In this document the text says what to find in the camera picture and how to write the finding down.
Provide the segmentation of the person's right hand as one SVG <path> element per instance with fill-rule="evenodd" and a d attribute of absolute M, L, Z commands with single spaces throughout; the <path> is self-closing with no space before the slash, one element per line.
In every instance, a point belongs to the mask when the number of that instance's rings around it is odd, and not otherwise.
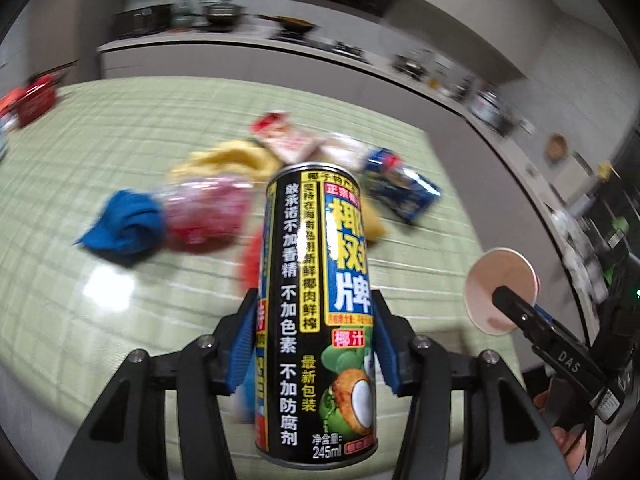
<path fill-rule="evenodd" d="M 565 463 L 575 479 L 586 478 L 586 436 L 578 437 L 560 427 L 552 427 L 555 443 L 565 458 Z"/>

